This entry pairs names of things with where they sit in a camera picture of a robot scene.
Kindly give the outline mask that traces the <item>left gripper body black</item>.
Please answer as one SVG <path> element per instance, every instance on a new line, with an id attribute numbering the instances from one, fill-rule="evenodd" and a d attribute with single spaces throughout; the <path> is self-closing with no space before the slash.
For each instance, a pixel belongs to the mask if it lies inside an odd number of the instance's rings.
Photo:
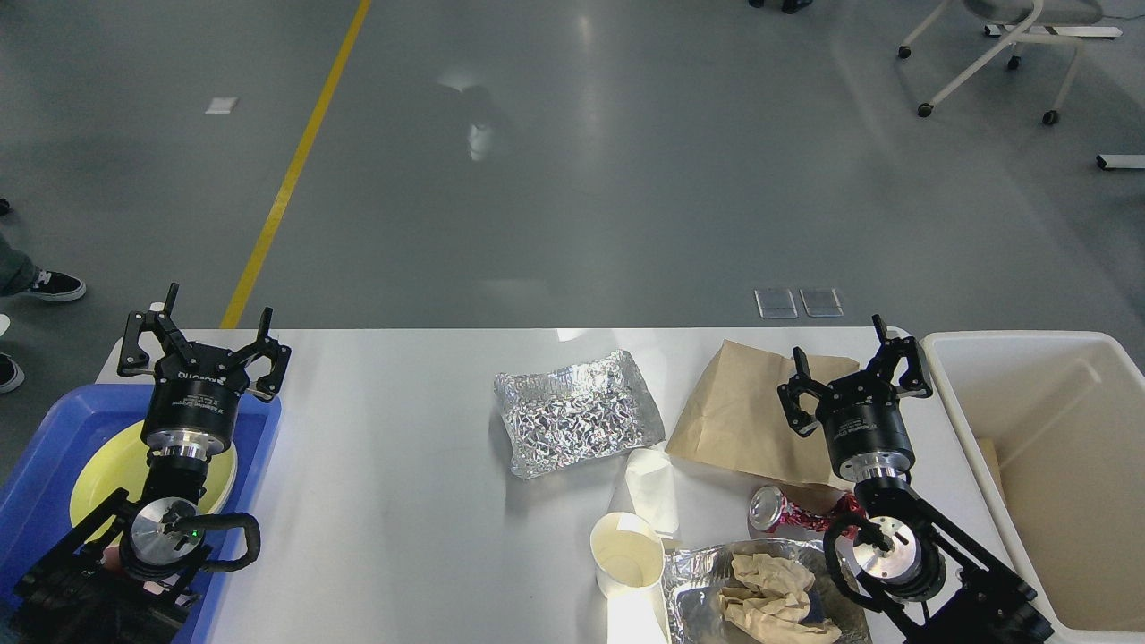
<path id="1" fill-rule="evenodd" d="M 242 393 L 250 384 L 232 350 L 192 345 L 192 361 L 169 353 L 156 364 L 155 387 L 140 440 L 151 450 L 196 445 L 199 460 L 232 448 Z"/>

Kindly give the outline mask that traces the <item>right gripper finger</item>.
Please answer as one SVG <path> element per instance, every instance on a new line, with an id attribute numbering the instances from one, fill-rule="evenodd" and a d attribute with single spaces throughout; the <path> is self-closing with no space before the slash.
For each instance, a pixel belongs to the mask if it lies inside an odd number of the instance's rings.
<path id="1" fill-rule="evenodd" d="M 866 401 L 931 398 L 933 388 L 924 374 L 919 343 L 913 335 L 891 337 L 881 315 L 872 315 L 872 327 L 879 347 L 861 371 L 861 398 Z"/>
<path id="2" fill-rule="evenodd" d="M 793 347 L 793 375 L 785 384 L 777 385 L 777 399 L 784 408 L 785 423 L 793 429 L 796 435 L 813 435 L 821 429 L 818 413 L 805 411 L 802 408 L 802 396 L 810 395 L 818 401 L 834 400 L 834 387 L 819 383 L 810 374 L 810 360 L 802 347 Z"/>

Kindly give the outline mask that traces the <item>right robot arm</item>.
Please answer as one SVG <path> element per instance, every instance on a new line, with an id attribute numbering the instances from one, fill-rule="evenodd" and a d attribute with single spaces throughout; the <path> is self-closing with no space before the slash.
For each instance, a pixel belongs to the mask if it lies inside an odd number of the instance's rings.
<path id="1" fill-rule="evenodd" d="M 810 374 L 793 348 L 793 375 L 777 387 L 797 435 L 826 435 L 834 473 L 853 485 L 858 511 L 830 523 L 827 574 L 863 610 L 883 613 L 907 643 L 1047 643 L 1036 591 L 911 486 L 916 462 L 899 402 L 929 398 L 919 343 L 872 319 L 870 362 L 834 382 Z"/>

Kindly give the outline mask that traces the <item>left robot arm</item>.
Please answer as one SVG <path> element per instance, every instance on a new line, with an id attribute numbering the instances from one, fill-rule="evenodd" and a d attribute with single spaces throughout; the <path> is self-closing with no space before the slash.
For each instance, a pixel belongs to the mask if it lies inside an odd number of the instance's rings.
<path id="1" fill-rule="evenodd" d="M 260 525 L 244 511 L 206 513 L 211 465 L 232 448 L 246 393 L 269 403 L 292 351 L 270 333 L 232 350 L 188 341 L 172 319 L 179 285 L 128 315 L 117 374 L 151 376 L 140 427 L 147 479 L 106 494 L 16 581 L 13 628 L 23 643 L 171 643 L 187 623 L 200 573 L 253 564 Z"/>

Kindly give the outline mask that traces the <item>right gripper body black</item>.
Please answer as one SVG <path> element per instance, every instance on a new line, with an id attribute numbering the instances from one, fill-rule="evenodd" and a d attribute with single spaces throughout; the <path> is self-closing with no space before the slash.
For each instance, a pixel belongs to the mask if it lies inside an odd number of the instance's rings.
<path id="1" fill-rule="evenodd" d="M 876 376 L 846 376 L 827 384 L 818 403 L 827 455 L 842 480 L 901 478 L 916 463 L 899 409 L 899 392 Z"/>

